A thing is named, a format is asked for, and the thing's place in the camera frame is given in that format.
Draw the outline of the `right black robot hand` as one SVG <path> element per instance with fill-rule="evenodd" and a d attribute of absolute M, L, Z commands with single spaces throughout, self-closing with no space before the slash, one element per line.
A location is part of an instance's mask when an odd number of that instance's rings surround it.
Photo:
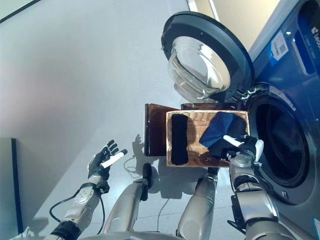
<path fill-rule="evenodd" d="M 224 135 L 223 140 L 238 148 L 241 153 L 248 154 L 254 162 L 259 162 L 264 150 L 264 141 L 251 135 L 244 135 L 243 138 L 234 138 Z"/>

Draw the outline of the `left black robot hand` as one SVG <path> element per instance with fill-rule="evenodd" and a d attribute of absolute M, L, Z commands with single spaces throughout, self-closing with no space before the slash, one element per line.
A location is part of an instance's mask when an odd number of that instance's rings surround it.
<path fill-rule="evenodd" d="M 127 149 L 119 150 L 118 145 L 112 139 L 100 152 L 93 155 L 92 159 L 87 165 L 88 178 L 100 177 L 107 181 L 109 179 L 109 172 L 111 166 L 124 157 L 128 153 Z"/>

